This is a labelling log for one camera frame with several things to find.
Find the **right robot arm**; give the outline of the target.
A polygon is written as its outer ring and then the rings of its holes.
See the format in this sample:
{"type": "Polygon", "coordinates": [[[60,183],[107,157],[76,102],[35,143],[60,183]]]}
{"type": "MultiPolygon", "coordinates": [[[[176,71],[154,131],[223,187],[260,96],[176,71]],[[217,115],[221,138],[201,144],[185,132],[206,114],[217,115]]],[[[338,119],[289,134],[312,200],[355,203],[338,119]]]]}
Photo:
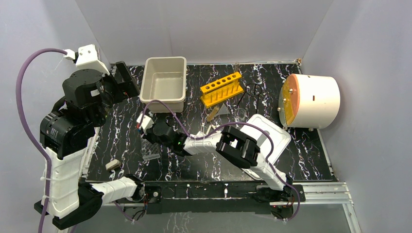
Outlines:
{"type": "Polygon", "coordinates": [[[216,152],[234,166],[264,180],[257,188],[261,201],[288,201],[292,197],[292,178],[275,167],[275,162],[291,141],[284,129],[262,115],[254,114],[247,122],[228,122],[209,134],[176,132],[166,122],[154,123],[144,114],[137,119],[142,137],[160,144],[178,156],[216,152]]]}

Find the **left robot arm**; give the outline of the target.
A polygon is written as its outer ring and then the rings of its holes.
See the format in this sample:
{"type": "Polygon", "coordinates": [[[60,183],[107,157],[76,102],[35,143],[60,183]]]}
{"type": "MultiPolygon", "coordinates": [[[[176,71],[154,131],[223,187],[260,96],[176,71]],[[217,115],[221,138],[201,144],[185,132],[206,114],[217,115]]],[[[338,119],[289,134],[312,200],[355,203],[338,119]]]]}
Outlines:
{"type": "Polygon", "coordinates": [[[40,143],[51,159],[50,183],[45,196],[34,207],[53,217],[60,230],[92,218],[110,202],[126,198],[143,200],[143,182],[135,175],[106,183],[81,181],[81,161],[95,129],[106,122],[108,110],[115,103],[139,94],[136,79],[125,62],[115,64],[121,77],[95,69],[80,69],[63,81],[64,96],[40,124],[40,143]]]}

